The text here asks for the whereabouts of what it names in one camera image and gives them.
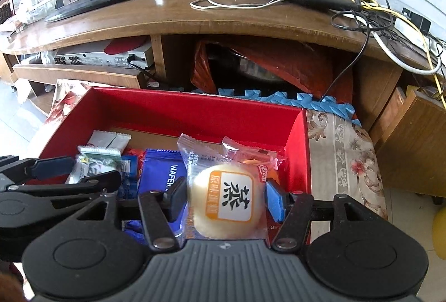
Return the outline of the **wooden side cabinet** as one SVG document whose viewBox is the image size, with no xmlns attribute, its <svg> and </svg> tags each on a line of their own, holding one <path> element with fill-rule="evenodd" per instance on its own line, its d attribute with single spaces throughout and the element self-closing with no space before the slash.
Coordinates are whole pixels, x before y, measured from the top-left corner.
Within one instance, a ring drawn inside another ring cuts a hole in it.
<svg viewBox="0 0 446 302">
<path fill-rule="evenodd" d="M 445 196 L 445 108 L 397 87 L 370 130 L 385 187 Z"/>
</svg>

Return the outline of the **white steamed cake packet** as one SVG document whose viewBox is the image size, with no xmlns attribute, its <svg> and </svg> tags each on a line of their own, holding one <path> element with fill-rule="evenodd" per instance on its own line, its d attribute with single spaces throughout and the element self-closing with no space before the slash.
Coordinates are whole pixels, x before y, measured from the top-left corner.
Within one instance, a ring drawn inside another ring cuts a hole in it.
<svg viewBox="0 0 446 302">
<path fill-rule="evenodd" d="M 209 146 L 185 134 L 178 149 L 188 182 L 185 238 L 266 240 L 266 182 L 257 167 L 227 158 L 222 143 Z"/>
</svg>

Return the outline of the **blue wafer biscuit packet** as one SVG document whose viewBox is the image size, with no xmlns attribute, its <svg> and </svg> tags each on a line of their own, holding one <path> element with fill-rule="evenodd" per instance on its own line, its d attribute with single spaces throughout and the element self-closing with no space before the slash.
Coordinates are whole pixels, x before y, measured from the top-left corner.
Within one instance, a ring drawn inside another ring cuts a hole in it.
<svg viewBox="0 0 446 302">
<path fill-rule="evenodd" d="M 178 178 L 186 176 L 187 171 L 179 151 L 146 149 L 137 195 L 149 190 L 166 191 Z M 183 215 L 187 210 L 187 205 L 184 205 L 177 220 L 169 223 L 172 232 L 177 238 L 183 232 Z M 125 222 L 124 231 L 140 242 L 140 244 L 147 244 L 140 220 Z"/>
</svg>

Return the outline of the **red snack packet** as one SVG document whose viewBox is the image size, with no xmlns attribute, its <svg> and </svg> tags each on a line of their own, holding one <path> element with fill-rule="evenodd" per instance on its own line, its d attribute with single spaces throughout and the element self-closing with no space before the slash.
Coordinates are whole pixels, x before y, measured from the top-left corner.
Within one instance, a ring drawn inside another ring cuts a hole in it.
<svg viewBox="0 0 446 302">
<path fill-rule="evenodd" d="M 138 179 L 142 174 L 145 151 L 127 147 L 121 159 L 122 173 L 128 178 Z"/>
</svg>

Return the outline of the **wooden TV stand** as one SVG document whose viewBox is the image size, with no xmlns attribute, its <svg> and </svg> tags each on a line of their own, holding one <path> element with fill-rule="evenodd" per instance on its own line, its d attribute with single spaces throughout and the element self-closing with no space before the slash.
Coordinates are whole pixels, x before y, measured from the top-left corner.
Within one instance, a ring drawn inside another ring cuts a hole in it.
<svg viewBox="0 0 446 302">
<path fill-rule="evenodd" d="M 432 77 L 411 75 L 394 64 L 373 40 L 335 28 L 331 16 L 283 3 L 258 10 L 195 10 L 192 0 L 130 0 L 48 24 L 38 21 L 1 37 L 1 57 L 53 51 L 72 45 L 133 36 L 151 38 L 155 76 L 188 87 L 197 43 L 208 36 L 258 36 L 321 45 L 344 52 L 353 75 L 353 101 L 363 126 L 371 127 L 402 83 L 424 86 Z"/>
</svg>

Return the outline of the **red bag under stand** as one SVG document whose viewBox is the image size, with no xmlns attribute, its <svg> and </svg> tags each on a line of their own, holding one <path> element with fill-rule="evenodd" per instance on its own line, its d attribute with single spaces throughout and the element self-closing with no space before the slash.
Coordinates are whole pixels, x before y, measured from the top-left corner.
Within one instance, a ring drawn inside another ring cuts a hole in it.
<svg viewBox="0 0 446 302">
<path fill-rule="evenodd" d="M 321 45 L 258 36 L 208 36 L 201 39 L 193 57 L 191 83 L 208 93 L 217 92 L 217 80 L 229 86 L 235 74 L 235 57 L 239 55 L 283 81 L 313 96 L 323 94 L 343 103 L 353 101 L 353 75 L 348 70 L 344 52 Z"/>
</svg>

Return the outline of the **green white wafer packet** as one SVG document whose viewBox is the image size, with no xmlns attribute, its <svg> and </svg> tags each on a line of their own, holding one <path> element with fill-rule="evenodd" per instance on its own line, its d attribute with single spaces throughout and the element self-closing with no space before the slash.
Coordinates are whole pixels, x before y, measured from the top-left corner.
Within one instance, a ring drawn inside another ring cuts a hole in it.
<svg viewBox="0 0 446 302">
<path fill-rule="evenodd" d="M 78 151 L 66 184 L 78 184 L 85 177 L 121 170 L 122 155 L 118 149 L 79 146 Z"/>
</svg>

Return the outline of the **blue foam mat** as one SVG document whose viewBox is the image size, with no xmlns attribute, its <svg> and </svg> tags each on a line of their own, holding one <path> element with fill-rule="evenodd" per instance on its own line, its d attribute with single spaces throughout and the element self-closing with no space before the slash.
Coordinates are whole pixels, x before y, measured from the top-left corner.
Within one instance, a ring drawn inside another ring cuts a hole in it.
<svg viewBox="0 0 446 302">
<path fill-rule="evenodd" d="M 325 96 L 321 100 L 315 100 L 312 94 L 298 93 L 294 98 L 289 98 L 284 91 L 276 91 L 269 96 L 263 96 L 260 90 L 247 89 L 242 95 L 236 95 L 234 89 L 218 89 L 220 96 L 241 98 L 248 101 L 260 101 L 270 104 L 298 107 L 318 112 L 332 113 L 353 125 L 361 126 L 360 120 L 355 115 L 355 108 L 349 103 L 338 102 L 335 97 Z"/>
</svg>

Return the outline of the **red cardboard box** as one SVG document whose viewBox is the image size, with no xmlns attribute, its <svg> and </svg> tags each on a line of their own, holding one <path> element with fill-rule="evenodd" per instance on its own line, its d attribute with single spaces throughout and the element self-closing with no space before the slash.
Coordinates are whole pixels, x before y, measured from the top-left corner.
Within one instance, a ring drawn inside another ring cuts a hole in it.
<svg viewBox="0 0 446 302">
<path fill-rule="evenodd" d="M 228 137 L 285 157 L 280 185 L 311 191 L 306 112 L 295 107 L 173 91 L 92 88 L 62 122 L 44 127 L 38 156 L 75 156 L 93 131 L 130 134 L 137 150 L 174 150 L 181 134 L 218 146 Z"/>
</svg>

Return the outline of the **floral table cloth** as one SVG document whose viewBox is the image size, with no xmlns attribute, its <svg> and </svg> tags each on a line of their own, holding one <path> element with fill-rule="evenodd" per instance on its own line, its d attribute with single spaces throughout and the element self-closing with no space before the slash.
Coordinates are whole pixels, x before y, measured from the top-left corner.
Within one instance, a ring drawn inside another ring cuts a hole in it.
<svg viewBox="0 0 446 302">
<path fill-rule="evenodd" d="M 92 88 L 85 89 L 83 96 Z M 62 122 L 83 97 L 63 105 L 65 117 L 50 122 Z M 374 147 L 363 128 L 353 125 L 332 113 L 306 112 L 311 163 L 311 191 L 314 197 L 331 200 L 337 194 L 346 194 L 381 217 L 386 215 L 386 201 L 374 153 Z M 268 238 L 277 233 L 266 204 Z"/>
</svg>

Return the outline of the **blue white candy packet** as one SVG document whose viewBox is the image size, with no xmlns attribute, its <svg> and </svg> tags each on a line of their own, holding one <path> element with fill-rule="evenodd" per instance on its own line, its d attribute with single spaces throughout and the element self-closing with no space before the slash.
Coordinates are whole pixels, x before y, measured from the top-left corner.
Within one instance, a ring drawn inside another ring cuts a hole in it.
<svg viewBox="0 0 446 302">
<path fill-rule="evenodd" d="M 120 199 L 135 199 L 138 195 L 138 157 L 136 155 L 123 155 L 120 171 L 122 183 L 118 189 Z"/>
</svg>

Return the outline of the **white power strip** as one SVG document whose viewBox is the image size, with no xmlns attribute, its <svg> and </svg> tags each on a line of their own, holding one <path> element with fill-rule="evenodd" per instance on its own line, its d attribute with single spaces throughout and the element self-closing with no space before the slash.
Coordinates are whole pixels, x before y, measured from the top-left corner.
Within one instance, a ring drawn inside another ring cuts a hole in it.
<svg viewBox="0 0 446 302">
<path fill-rule="evenodd" d="M 400 32 L 412 45 L 415 45 L 422 50 L 427 50 L 427 47 L 429 47 L 429 51 L 432 52 L 434 56 L 438 56 L 438 48 L 436 45 L 437 42 L 427 36 L 422 35 L 419 30 L 415 30 L 406 21 L 396 18 L 395 29 Z"/>
</svg>

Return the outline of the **meat floss cake packet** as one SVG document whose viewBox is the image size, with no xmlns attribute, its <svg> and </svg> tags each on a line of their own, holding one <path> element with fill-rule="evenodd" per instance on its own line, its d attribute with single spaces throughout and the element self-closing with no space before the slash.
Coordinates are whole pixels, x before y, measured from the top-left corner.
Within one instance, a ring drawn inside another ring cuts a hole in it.
<svg viewBox="0 0 446 302">
<path fill-rule="evenodd" d="M 266 182 L 268 178 L 280 184 L 280 167 L 285 163 L 286 157 L 276 151 L 264 150 L 259 147 L 250 147 L 237 143 L 229 137 L 222 140 L 224 155 L 236 162 L 257 167 L 261 179 Z"/>
</svg>

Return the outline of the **gold snack packet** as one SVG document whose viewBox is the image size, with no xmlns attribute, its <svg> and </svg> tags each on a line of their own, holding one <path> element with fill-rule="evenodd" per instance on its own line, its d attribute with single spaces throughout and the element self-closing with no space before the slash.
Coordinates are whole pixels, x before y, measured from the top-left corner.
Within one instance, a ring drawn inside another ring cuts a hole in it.
<svg viewBox="0 0 446 302">
<path fill-rule="evenodd" d="M 132 135 L 123 134 L 114 131 L 94 130 L 86 146 L 104 149 L 116 149 L 120 153 L 128 146 Z"/>
</svg>

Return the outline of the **white set-top box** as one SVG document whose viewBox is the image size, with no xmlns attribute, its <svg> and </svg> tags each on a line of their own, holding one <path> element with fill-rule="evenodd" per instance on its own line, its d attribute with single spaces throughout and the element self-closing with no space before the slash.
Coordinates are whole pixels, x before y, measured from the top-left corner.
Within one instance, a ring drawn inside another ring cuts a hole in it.
<svg viewBox="0 0 446 302">
<path fill-rule="evenodd" d="M 20 56 L 20 64 L 76 65 L 118 67 L 132 69 L 150 68 L 154 64 L 151 38 L 137 36 L 89 42 Z"/>
</svg>

